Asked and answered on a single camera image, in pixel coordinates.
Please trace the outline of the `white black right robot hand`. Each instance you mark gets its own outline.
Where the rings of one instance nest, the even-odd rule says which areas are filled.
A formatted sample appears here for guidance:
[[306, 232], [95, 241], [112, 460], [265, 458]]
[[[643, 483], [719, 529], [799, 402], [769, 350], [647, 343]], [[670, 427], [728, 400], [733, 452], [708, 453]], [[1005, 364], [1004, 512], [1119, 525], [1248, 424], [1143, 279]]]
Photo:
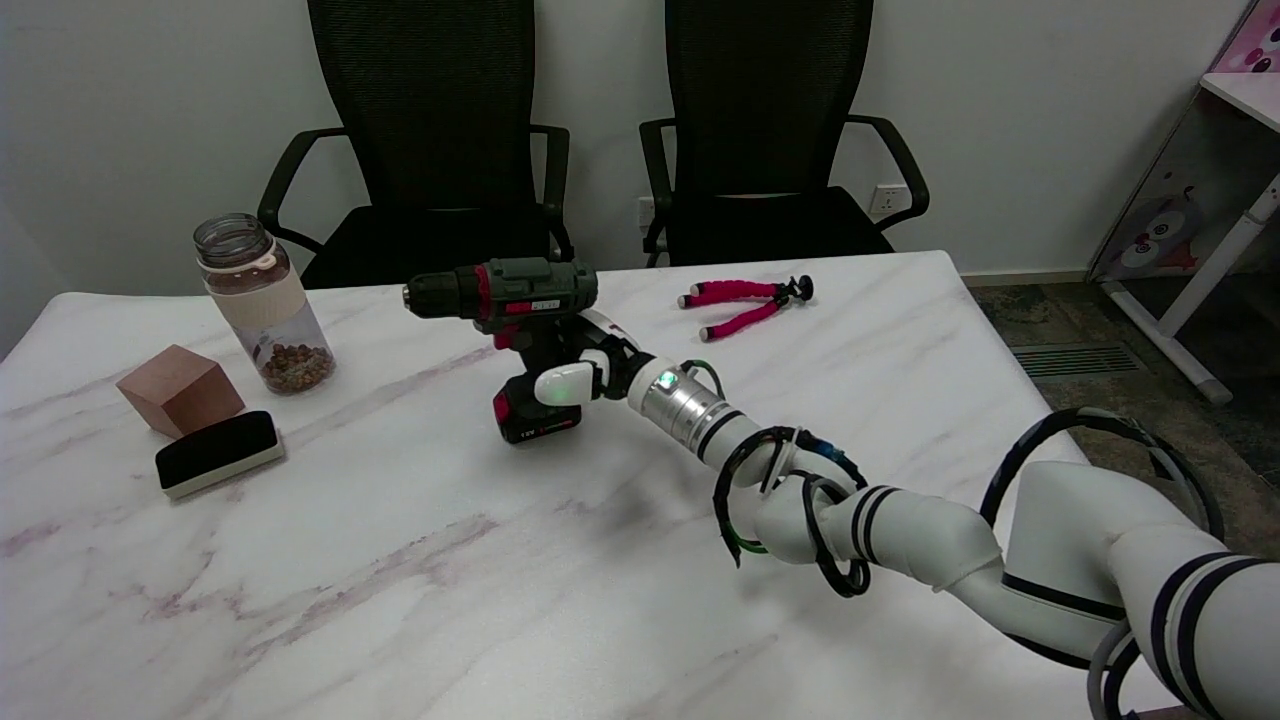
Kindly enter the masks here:
[[640, 369], [654, 359], [618, 324], [595, 309], [558, 324], [570, 360], [543, 372], [534, 383], [538, 402], [572, 407], [599, 398], [622, 401]]

